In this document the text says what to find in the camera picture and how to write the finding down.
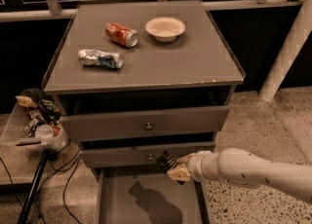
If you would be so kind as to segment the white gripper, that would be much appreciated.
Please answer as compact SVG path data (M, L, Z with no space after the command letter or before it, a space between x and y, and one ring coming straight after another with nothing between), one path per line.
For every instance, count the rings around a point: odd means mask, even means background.
M170 179L175 181L189 181L192 178L197 182L203 182L206 180L202 170L202 162L204 158L211 154L211 151L199 151L197 153L191 153L176 159L179 165L176 168L172 168L167 171Z

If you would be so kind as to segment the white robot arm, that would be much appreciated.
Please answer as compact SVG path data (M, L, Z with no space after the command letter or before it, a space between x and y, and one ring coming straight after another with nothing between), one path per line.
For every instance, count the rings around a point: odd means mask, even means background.
M170 179L220 183L249 187L266 185L312 204L312 167L265 160L237 148L219 153L199 151L175 160L169 156L166 171Z

